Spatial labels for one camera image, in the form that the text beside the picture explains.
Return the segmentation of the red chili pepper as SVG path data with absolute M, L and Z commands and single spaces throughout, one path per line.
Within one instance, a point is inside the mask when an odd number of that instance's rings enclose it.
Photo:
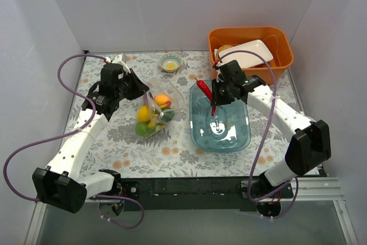
M 203 80 L 198 80 L 198 79 L 196 79 L 196 85 L 205 94 L 205 96 L 208 98 L 208 100 L 210 102 L 210 106 L 212 108 L 211 116 L 215 116 L 216 106 L 212 105 L 213 94 L 212 94 L 212 91 L 210 90 L 209 86 Z

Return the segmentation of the yellow lemon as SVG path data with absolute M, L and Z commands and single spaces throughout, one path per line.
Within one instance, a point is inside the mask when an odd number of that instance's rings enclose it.
M 142 106 L 136 113 L 136 120 L 139 123 L 146 123 L 150 120 L 150 109 L 148 106 Z

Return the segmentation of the clear zip top bag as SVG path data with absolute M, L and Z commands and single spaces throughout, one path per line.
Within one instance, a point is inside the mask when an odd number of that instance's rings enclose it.
M 171 108 L 175 112 L 175 116 L 184 108 L 186 102 L 183 94 L 175 87 L 175 85 L 168 79 L 151 79 L 147 82 L 147 86 L 149 87 L 149 91 L 146 92 L 140 100 L 139 108 L 142 106 L 148 106 L 150 109 L 150 119 L 152 116 L 157 116 L 159 118 L 159 125 L 157 126 L 155 131 L 151 131 L 151 136 L 163 130 L 170 122 L 164 122 L 161 120 L 162 109 L 160 108 L 154 101 L 154 96 L 157 94 L 166 94 L 171 99 L 171 106 L 164 108 Z M 140 136 L 137 138 L 141 141 L 147 139 Z

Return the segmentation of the orange peach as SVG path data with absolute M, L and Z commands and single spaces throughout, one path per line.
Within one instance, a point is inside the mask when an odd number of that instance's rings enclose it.
M 160 108 L 171 106 L 171 99 L 166 94 L 155 95 L 154 101 Z

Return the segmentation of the orange green mango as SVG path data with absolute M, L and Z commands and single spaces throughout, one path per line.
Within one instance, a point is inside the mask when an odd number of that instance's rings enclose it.
M 154 115 L 152 116 L 152 118 L 150 119 L 148 123 L 148 128 L 152 131 L 155 131 L 159 123 L 160 123 L 159 118 Z

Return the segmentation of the green cabbage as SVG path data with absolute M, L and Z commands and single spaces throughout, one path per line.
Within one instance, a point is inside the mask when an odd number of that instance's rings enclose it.
M 151 135 L 151 128 L 149 128 L 148 123 L 136 123 L 135 125 L 135 133 L 137 136 L 147 138 Z

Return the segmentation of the dark green lime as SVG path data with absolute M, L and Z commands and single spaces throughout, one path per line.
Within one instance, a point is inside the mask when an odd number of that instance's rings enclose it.
M 161 116 L 162 121 L 170 122 L 171 120 L 173 120 L 174 116 L 175 116 L 175 112 L 173 109 L 171 108 L 162 109 L 162 116 Z

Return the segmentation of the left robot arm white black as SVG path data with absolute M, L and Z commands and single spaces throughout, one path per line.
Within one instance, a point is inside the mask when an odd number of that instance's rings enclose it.
M 41 202 L 76 213 L 90 197 L 102 194 L 116 199 L 121 195 L 118 172 L 100 169 L 88 177 L 81 177 L 81 167 L 120 102 L 137 99 L 148 90 L 148 86 L 127 66 L 124 54 L 106 59 L 100 80 L 91 86 L 81 106 L 73 128 L 75 134 L 67 138 L 46 168 L 37 168 L 32 175 Z

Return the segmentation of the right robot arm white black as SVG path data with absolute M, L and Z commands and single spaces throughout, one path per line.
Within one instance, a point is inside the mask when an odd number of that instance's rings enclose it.
M 276 98 L 274 88 L 260 77 L 247 77 L 233 60 L 218 67 L 219 80 L 212 81 L 215 106 L 242 100 L 266 116 L 287 138 L 284 159 L 260 175 L 256 183 L 265 197 L 274 197 L 280 185 L 302 176 L 331 157 L 330 130 L 323 120 L 313 121 Z

